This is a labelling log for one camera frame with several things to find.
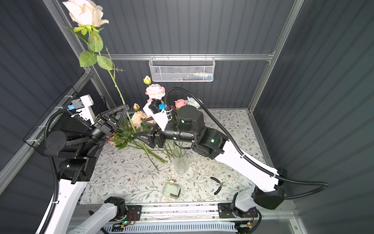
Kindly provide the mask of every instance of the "wire mesh basket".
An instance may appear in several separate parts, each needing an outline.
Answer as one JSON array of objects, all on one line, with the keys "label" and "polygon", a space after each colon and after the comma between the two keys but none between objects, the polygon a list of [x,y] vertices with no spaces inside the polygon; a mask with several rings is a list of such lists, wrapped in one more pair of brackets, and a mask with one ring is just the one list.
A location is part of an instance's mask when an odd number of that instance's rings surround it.
[{"label": "wire mesh basket", "polygon": [[210,82],[213,81],[215,60],[165,60],[151,57],[149,68],[154,82]]},{"label": "wire mesh basket", "polygon": [[[67,100],[60,104],[60,106],[53,108],[53,105],[55,105],[58,100],[62,99],[64,95],[69,91],[70,89],[74,88],[72,86],[68,87],[56,100],[55,102],[49,107],[48,110],[43,113],[43,115],[40,117],[40,119],[36,122],[36,124],[30,129],[30,131],[26,134],[26,136],[23,138],[23,141],[28,144],[29,146],[33,147],[39,154],[44,154],[45,149],[45,142],[44,142],[44,127],[45,122],[47,118],[49,118],[49,114],[54,113],[58,110],[66,110],[68,109],[68,105],[71,105],[71,101],[73,99],[76,99],[79,97],[79,95],[83,95],[80,93],[77,93],[75,90],[74,92],[69,95],[65,96],[68,97]],[[94,100],[94,104],[91,106],[93,112],[95,115],[98,115],[99,113],[107,110],[106,107],[106,101],[103,96],[98,95],[91,95],[91,98]],[[74,118],[71,118],[71,115],[69,113],[63,113],[59,115],[57,118],[54,119],[54,121],[50,125],[50,131],[55,130],[67,130],[67,131],[75,131],[75,132],[84,132],[86,127],[79,123]]]}]

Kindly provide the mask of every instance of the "pliers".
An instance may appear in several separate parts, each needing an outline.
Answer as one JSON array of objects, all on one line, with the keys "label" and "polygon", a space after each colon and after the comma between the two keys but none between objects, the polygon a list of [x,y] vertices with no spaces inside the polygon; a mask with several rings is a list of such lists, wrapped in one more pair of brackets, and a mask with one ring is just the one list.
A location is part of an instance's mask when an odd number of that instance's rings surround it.
[{"label": "pliers", "polygon": [[214,180],[215,182],[219,183],[219,187],[218,187],[217,191],[214,192],[214,195],[217,195],[221,191],[222,186],[225,186],[225,185],[223,185],[223,183],[221,183],[218,179],[216,179],[214,177],[211,177],[211,179]]}]

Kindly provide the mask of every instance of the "glass vase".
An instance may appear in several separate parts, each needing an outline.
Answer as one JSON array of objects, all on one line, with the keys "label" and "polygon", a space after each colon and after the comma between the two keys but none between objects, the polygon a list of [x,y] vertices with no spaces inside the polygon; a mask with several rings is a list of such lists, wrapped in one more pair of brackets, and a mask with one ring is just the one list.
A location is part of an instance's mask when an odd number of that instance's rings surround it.
[{"label": "glass vase", "polygon": [[184,174],[188,171],[189,164],[184,149],[175,149],[174,152],[174,170],[178,174]]}]

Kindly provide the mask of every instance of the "white bracket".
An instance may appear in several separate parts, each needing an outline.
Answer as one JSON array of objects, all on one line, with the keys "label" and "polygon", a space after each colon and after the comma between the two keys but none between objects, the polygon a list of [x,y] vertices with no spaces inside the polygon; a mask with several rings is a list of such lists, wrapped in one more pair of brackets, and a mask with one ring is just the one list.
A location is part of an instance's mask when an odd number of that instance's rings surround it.
[{"label": "white bracket", "polygon": [[165,109],[163,109],[161,112],[154,114],[151,109],[149,109],[149,105],[151,103],[147,103],[143,107],[143,111],[145,112],[146,115],[150,115],[153,117],[153,119],[156,121],[158,126],[161,128],[162,131],[165,131],[166,124],[169,122],[167,113]]},{"label": "white bracket", "polygon": [[91,124],[94,124],[95,121],[96,121],[96,116],[91,109],[91,106],[94,104],[94,101],[92,100],[92,98],[89,94],[81,96],[80,100],[82,101],[82,103],[85,107],[83,107],[81,109],[77,109],[77,112],[80,112],[79,115],[83,119],[90,120]]}]

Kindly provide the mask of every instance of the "peach rose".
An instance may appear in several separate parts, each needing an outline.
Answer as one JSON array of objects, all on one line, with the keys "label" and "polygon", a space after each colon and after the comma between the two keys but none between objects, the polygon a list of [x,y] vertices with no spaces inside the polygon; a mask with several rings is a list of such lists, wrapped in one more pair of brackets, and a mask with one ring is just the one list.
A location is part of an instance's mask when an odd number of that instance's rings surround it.
[{"label": "peach rose", "polygon": [[[150,118],[150,117],[152,117],[152,116],[151,116],[151,115],[147,115],[144,119],[148,119],[148,118]],[[153,119],[153,120],[149,120],[149,121],[147,121],[147,123],[155,124],[156,121]]]},{"label": "peach rose", "polygon": [[142,119],[145,119],[147,115],[143,111],[135,112],[132,117],[131,121],[134,127],[139,128],[141,126]]},{"label": "peach rose", "polygon": [[187,105],[187,102],[184,99],[179,99],[175,101],[175,107],[176,108],[181,108],[182,106]]},{"label": "peach rose", "polygon": [[148,86],[145,90],[145,94],[148,95],[149,98],[161,100],[161,98],[165,96],[165,88],[159,84],[152,84]]}]

